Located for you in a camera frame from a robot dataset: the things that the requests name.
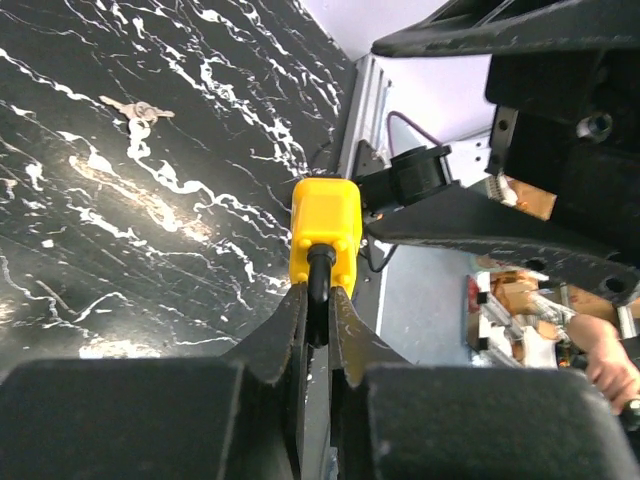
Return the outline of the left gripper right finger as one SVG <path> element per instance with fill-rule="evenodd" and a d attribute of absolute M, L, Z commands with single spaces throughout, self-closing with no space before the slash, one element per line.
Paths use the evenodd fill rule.
<path fill-rule="evenodd" d="M 376 453 L 367 372 L 409 361 L 366 325 L 341 287 L 331 290 L 327 325 L 330 439 L 337 449 L 338 477 L 373 479 Z"/>

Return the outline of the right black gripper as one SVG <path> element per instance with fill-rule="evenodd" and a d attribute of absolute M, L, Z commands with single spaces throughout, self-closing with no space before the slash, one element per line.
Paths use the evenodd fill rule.
<path fill-rule="evenodd" d="M 635 0 L 449 1 L 375 40 L 372 53 L 387 58 L 508 55 L 492 57 L 485 89 L 517 113 L 494 122 L 511 135 L 499 162 L 555 195 L 557 225 L 443 187 L 370 223 L 368 234 L 488 256 L 616 306 L 636 300 L 639 269 L 620 260 L 639 257 L 639 53 L 610 49 L 638 46 Z"/>

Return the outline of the person's hand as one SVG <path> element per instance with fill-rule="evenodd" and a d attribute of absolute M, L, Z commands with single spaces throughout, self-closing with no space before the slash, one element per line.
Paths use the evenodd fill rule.
<path fill-rule="evenodd" d="M 577 314 L 566 332 L 586 353 L 588 379 L 610 402 L 613 413 L 621 414 L 639 397 L 639 370 L 623 348 L 616 328 L 606 320 Z"/>

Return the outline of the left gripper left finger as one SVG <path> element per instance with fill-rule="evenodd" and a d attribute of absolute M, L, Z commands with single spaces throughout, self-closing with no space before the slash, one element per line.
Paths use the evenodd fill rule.
<path fill-rule="evenodd" d="M 227 435 L 227 479 L 299 479 L 307 381 L 307 288 L 221 359 L 239 369 Z"/>

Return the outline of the yellow padlock black shackle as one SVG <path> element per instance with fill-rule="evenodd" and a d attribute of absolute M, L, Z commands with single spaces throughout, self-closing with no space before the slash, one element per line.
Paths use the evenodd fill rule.
<path fill-rule="evenodd" d="M 340 177 L 310 177 L 292 194 L 289 279 L 307 286 L 308 341 L 328 343 L 329 300 L 334 288 L 352 296 L 363 233 L 357 185 Z"/>

